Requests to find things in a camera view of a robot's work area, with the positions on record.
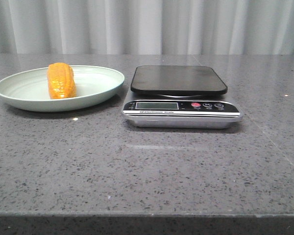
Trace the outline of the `orange corn cob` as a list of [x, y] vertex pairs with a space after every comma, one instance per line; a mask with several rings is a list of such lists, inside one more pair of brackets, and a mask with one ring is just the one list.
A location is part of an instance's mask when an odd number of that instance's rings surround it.
[[76, 97], [74, 72], [66, 63], [50, 64], [47, 70], [49, 96], [51, 99]]

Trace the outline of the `black silver kitchen scale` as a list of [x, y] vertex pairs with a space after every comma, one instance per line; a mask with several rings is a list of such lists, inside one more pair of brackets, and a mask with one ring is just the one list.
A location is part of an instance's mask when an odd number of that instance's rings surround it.
[[243, 113], [211, 67], [139, 66], [122, 113], [134, 126], [226, 129]]

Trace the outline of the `pale green round plate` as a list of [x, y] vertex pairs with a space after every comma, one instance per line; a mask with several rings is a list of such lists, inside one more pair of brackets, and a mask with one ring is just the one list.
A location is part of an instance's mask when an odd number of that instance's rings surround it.
[[20, 72], [0, 81], [1, 99], [16, 108], [35, 112], [63, 112], [87, 108], [112, 98], [125, 76], [114, 69], [73, 65], [76, 97], [50, 99], [47, 68]]

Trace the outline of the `white pleated curtain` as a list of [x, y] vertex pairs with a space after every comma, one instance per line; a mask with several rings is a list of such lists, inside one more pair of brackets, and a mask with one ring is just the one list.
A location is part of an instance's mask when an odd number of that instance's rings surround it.
[[294, 0], [0, 0], [0, 53], [294, 54]]

